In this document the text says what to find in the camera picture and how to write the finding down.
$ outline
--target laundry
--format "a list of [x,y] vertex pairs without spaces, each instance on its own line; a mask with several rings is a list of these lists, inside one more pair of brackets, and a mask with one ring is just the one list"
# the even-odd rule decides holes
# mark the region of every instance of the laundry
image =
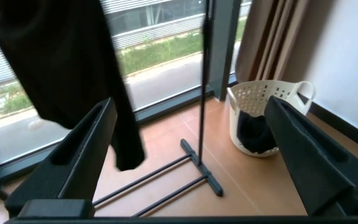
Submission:
[[142,163],[139,127],[99,1],[0,2],[0,48],[43,119],[73,129],[112,97],[117,168]]
[[261,154],[277,147],[265,116],[252,117],[240,110],[237,124],[237,138],[250,152]]

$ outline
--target curtain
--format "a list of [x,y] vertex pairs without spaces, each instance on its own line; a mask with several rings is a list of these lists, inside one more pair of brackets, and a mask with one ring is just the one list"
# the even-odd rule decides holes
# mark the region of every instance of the curtain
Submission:
[[252,2],[236,61],[239,83],[281,79],[308,1]]

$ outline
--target road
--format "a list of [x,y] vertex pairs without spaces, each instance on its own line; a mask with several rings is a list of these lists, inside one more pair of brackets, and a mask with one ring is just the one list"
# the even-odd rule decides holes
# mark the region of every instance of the road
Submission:
[[[237,58],[238,49],[239,44],[236,44],[234,58]],[[130,77],[127,87],[132,105],[141,108],[199,85],[200,80],[201,55],[195,55]],[[40,121],[37,116],[0,127],[0,163],[61,139],[68,132],[58,124]]]

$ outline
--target basket handle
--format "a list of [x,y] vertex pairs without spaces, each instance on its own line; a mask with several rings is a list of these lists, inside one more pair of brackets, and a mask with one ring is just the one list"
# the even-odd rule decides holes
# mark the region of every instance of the basket handle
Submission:
[[233,108],[234,112],[237,114],[237,111],[240,109],[239,105],[237,103],[237,99],[234,96],[233,92],[231,91],[231,88],[227,88],[227,94],[229,95],[230,99],[234,102],[235,108]]
[[302,84],[307,84],[307,85],[309,85],[310,88],[311,88],[311,96],[310,96],[310,98],[308,99],[308,101],[305,103],[306,108],[309,110],[309,108],[310,108],[310,106],[311,106],[311,103],[313,102],[314,96],[316,95],[316,90],[314,89],[314,86],[313,86],[313,84],[311,84],[311,82],[308,82],[308,81],[298,82],[298,83],[294,86],[294,89],[293,89],[293,94],[296,95],[297,97],[299,97],[299,96],[297,95],[297,93],[298,93],[298,90],[301,88]]

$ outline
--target white laundry basket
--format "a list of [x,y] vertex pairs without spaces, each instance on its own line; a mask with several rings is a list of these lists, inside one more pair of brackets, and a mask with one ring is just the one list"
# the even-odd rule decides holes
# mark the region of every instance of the white laundry basket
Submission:
[[[310,86],[312,94],[309,101],[305,103],[298,96],[298,90],[302,84]],[[265,107],[270,96],[276,96],[289,102],[302,114],[307,114],[311,102],[314,98],[314,86],[310,82],[289,83],[276,80],[263,80],[239,83],[231,88],[227,88],[230,99],[230,137],[234,145],[242,152],[256,157],[271,156],[278,152],[278,147],[270,149],[264,153],[253,153],[246,149],[237,138],[237,123],[240,110],[253,117],[264,114]]]

